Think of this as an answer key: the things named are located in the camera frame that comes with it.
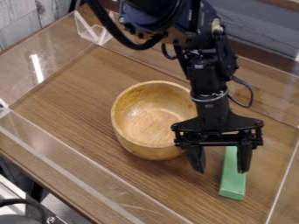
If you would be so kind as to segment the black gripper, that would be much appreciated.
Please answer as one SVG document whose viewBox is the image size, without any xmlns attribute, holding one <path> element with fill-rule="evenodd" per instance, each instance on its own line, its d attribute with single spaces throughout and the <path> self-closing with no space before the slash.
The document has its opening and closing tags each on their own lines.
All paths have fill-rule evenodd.
<svg viewBox="0 0 299 224">
<path fill-rule="evenodd" d="M 228 97 L 217 101 L 193 101 L 199 114 L 171 127 L 175 145 L 195 145 L 186 148 L 193 169 L 201 173 L 206 170 L 206 150 L 202 146 L 240 146 L 238 172 L 246 173 L 250 170 L 253 148 L 264 145 L 265 122 L 236 114 Z"/>
</svg>

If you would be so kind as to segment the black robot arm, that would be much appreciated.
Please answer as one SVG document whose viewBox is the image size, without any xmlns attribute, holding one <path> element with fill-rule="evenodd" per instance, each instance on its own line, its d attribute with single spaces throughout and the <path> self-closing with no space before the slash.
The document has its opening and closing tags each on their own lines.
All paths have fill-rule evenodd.
<svg viewBox="0 0 299 224">
<path fill-rule="evenodd" d="M 229 82 L 246 82 L 236 76 L 238 55 L 230 44 L 226 24 L 207 0 L 119 0 L 114 20 L 101 0 L 89 7 L 113 37 L 129 48 L 143 51 L 155 45 L 173 45 L 186 78 L 198 115 L 173 125 L 175 145 L 183 148 L 191 166 L 206 169 L 210 146 L 238 148 L 238 172 L 250 170 L 253 150 L 264 145 L 265 122 L 237 114 L 230 104 Z"/>
</svg>

